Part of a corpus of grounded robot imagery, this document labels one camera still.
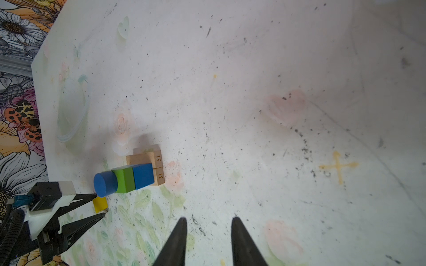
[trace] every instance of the yellow block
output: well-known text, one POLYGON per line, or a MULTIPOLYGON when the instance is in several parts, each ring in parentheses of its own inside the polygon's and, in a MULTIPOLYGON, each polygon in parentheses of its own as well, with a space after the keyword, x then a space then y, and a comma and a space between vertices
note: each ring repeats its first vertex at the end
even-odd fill
POLYGON ((108 208, 107 199, 104 197, 96 197, 93 200, 93 206, 95 206, 95 212, 101 212, 108 208))

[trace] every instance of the daisy center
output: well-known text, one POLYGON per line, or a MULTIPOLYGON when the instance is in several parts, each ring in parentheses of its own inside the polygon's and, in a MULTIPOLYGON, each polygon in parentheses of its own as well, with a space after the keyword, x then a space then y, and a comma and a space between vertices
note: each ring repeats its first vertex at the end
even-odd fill
POLYGON ((24 34, 24 28, 20 25, 10 23, 10 22, 4 22, 3 27, 10 32, 17 33, 17 34, 24 34))

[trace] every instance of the gray line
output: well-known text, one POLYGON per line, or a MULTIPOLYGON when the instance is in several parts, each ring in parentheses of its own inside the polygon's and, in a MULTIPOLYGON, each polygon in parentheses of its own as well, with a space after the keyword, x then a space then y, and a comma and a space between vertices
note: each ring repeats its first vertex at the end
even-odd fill
POLYGON ((425 212, 420 208, 420 206, 414 201, 413 197, 411 196, 410 192, 407 190, 406 186, 402 183, 401 179, 399 179, 398 176, 396 176, 396 174, 394 174, 392 172, 392 170, 385 164, 385 162, 382 161, 382 159, 380 159, 379 156, 377 156, 374 151, 367 145, 365 144, 362 140, 360 140, 359 138, 357 138, 354 134, 352 134, 350 131, 347 131, 344 127, 342 127, 336 120, 334 120, 331 116, 329 116, 324 110, 322 110, 316 103, 310 101, 310 103, 312 103, 313 105, 315 105, 326 117, 328 117, 333 123, 335 123, 337 126, 339 126, 341 129, 343 129, 346 133, 348 133, 349 135, 351 135, 354 139, 356 139, 357 141, 359 141, 364 147, 367 148, 367 150, 369 150, 371 152, 371 154, 373 154, 374 157, 376 157, 376 159, 380 162, 380 164, 383 165, 383 167, 388 171, 388 173, 393 176, 395 178, 395 180, 398 182, 398 184, 401 186, 401 188, 404 190, 405 194, 407 195, 408 199, 417 207, 417 209, 420 211, 420 213, 423 215, 423 217, 426 219, 426 214, 425 212))

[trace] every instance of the green block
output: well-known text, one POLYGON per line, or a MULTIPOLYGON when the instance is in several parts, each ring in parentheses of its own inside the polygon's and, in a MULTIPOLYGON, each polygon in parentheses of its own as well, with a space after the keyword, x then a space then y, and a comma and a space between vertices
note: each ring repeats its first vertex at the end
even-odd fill
POLYGON ((117 177, 117 193, 127 193, 135 190, 135 178, 132 165, 126 165, 111 170, 117 177))

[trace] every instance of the blue cube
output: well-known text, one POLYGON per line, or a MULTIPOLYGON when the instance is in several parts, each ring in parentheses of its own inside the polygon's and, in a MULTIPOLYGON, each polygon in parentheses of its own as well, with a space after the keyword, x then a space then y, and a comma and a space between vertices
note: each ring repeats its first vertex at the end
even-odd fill
POLYGON ((136 189, 152 185, 154 183, 153 165, 146 163, 133 166, 133 177, 136 189))

